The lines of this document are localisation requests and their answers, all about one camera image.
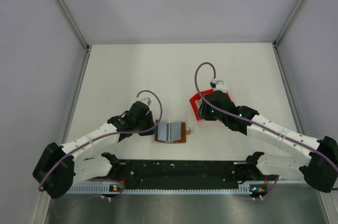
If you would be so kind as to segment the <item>red plastic bin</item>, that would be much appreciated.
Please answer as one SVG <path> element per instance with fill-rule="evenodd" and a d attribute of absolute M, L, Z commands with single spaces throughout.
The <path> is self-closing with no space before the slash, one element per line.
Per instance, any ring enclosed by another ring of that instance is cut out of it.
<path fill-rule="evenodd" d="M 205 97 L 211 104 L 222 108 L 226 111 L 234 111 L 236 106 L 232 101 L 227 90 L 223 89 L 208 89 L 201 91 L 203 97 Z M 223 113 L 214 110 L 209 105 L 205 104 L 202 97 L 196 93 L 190 98 L 190 104 L 193 109 L 194 115 L 199 120 L 216 121 L 218 118 L 222 119 Z"/>

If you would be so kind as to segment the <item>brown leather card holder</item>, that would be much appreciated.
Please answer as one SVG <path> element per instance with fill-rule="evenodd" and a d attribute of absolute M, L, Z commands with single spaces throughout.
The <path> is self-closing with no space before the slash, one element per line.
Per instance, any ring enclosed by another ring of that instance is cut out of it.
<path fill-rule="evenodd" d="M 165 144 L 186 143 L 186 137 L 192 132 L 185 122 L 159 122 L 154 141 Z"/>

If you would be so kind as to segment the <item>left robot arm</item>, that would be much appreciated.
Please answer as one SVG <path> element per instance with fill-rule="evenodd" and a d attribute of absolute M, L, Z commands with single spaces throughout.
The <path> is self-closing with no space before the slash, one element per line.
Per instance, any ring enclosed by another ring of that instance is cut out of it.
<path fill-rule="evenodd" d="M 120 168 L 108 149 L 134 134 L 154 134 L 153 114 L 145 99 L 85 136 L 61 145 L 49 144 L 33 170 L 38 191 L 57 199 L 75 184 L 103 177 L 116 179 Z"/>

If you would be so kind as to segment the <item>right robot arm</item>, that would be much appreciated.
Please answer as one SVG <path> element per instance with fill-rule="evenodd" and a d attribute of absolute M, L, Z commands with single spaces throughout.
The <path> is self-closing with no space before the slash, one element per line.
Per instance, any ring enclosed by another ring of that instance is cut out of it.
<path fill-rule="evenodd" d="M 197 110 L 200 119 L 219 121 L 234 132 L 257 138 L 288 154 L 287 157 L 255 153 L 247 174 L 257 180 L 263 175 L 303 179 L 313 189 L 330 193 L 337 181 L 337 142 L 306 136 L 282 127 L 247 106 L 236 106 L 229 95 L 214 90 L 202 99 Z"/>

